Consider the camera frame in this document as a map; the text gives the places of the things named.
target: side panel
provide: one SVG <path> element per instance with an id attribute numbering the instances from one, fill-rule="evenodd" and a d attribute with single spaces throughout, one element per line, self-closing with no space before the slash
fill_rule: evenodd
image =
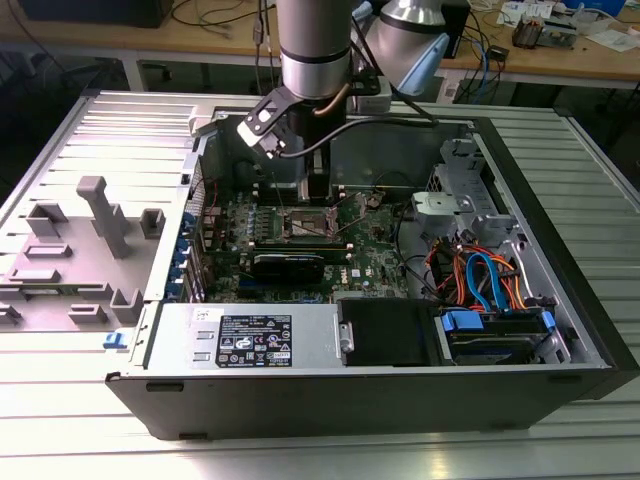
<path id="1" fill-rule="evenodd" d="M 522 429 L 607 375 L 399 373 L 150 382 L 114 374 L 107 385 L 153 436 L 177 440 Z"/>
<path id="2" fill-rule="evenodd" d="M 571 252 L 529 186 L 509 149 L 489 119 L 476 120 L 477 129 L 495 163 L 496 176 L 509 186 L 517 208 L 533 231 L 562 289 L 587 329 L 602 358 L 617 370 L 615 376 L 584 398 L 599 399 L 638 376 L 638 364 L 593 292 Z"/>

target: wooden workbench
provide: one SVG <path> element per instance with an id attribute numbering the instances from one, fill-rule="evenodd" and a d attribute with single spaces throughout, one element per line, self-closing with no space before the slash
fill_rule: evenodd
<path id="1" fill-rule="evenodd" d="M 233 0 L 199 2 L 201 11 L 232 6 L 235 3 Z M 226 39 L 202 28 L 182 25 L 170 17 L 158 29 L 31 22 L 26 20 L 17 3 L 14 5 L 27 29 L 52 53 L 112 56 L 122 60 L 132 89 L 143 88 L 142 75 L 137 68 L 137 62 L 140 60 L 252 64 L 255 55 L 252 41 L 253 15 L 230 24 L 231 38 Z M 209 18 L 233 18 L 250 13 L 254 8 L 254 2 L 245 1 L 234 10 L 219 12 Z M 195 9 L 190 4 L 181 8 L 178 15 L 187 21 L 196 20 Z M 511 45 L 513 29 L 496 26 L 497 12 L 476 15 L 480 27 L 492 43 L 510 50 L 505 80 L 621 88 L 632 87 L 640 80 L 640 48 L 617 53 L 586 38 L 579 38 L 572 50 L 544 47 L 535 50 L 519 49 Z M 272 43 L 277 54 L 278 36 L 274 10 L 270 11 L 270 18 L 274 30 Z M 620 18 L 640 24 L 640 13 L 632 13 L 629 9 L 623 10 Z M 0 42 L 5 50 L 38 50 L 15 23 L 4 1 L 0 1 Z M 440 74 L 447 76 L 448 71 L 457 71 L 458 75 L 460 72 L 466 74 L 466 71 L 475 70 L 477 67 L 478 60 L 471 51 L 471 44 L 463 42 L 455 59 L 442 62 Z"/>

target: motherboard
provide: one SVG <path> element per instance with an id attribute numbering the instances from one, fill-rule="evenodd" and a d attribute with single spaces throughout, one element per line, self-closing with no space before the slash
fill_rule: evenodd
<path id="1" fill-rule="evenodd" d="M 307 206 L 280 190 L 221 193 L 207 210 L 207 301 L 407 297 L 393 247 L 397 203 L 385 203 L 379 191 L 341 190 L 330 206 Z"/>

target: table surface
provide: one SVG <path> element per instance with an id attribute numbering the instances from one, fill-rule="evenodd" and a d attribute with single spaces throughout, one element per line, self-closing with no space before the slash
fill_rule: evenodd
<path id="1" fill-rule="evenodd" d="M 201 11 L 210 8 L 224 8 L 235 5 L 234 0 L 199 0 Z M 252 41 L 253 15 L 233 22 L 230 39 L 211 33 L 203 28 L 182 25 L 168 17 L 158 29 L 143 29 L 111 25 L 69 24 L 59 22 L 32 22 L 25 19 L 20 8 L 16 10 L 27 29 L 45 45 L 74 45 L 83 47 L 108 47 L 131 50 L 153 50 L 167 52 L 189 52 L 227 55 L 254 55 Z M 244 1 L 228 12 L 212 14 L 210 20 L 234 18 L 254 10 L 254 2 Z M 196 21 L 193 3 L 186 4 L 178 13 L 186 21 Z M 511 45 L 513 30 L 506 26 L 497 26 L 497 12 L 476 13 L 480 27 L 491 42 L 510 50 L 506 72 L 554 75 L 568 77 L 601 78 L 613 80 L 640 80 L 640 48 L 618 53 L 586 38 L 578 38 L 572 50 L 539 47 L 524 50 Z M 271 25 L 274 30 L 272 42 L 278 53 L 277 22 L 275 10 L 270 11 Z M 625 8 L 619 18 L 625 22 L 640 24 L 640 12 Z M 625 30 L 628 25 L 618 24 Z M 8 11 L 7 4 L 0 2 L 0 41 L 24 42 L 29 39 L 16 24 Z M 492 69 L 497 66 L 492 62 Z M 471 50 L 469 42 L 463 42 L 455 59 L 446 59 L 442 68 L 475 69 L 478 60 Z"/>

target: warning label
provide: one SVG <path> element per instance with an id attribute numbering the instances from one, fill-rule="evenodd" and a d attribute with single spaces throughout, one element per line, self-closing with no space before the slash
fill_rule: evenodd
<path id="1" fill-rule="evenodd" d="M 290 315 L 224 315 L 216 364 L 227 367 L 290 367 Z"/>

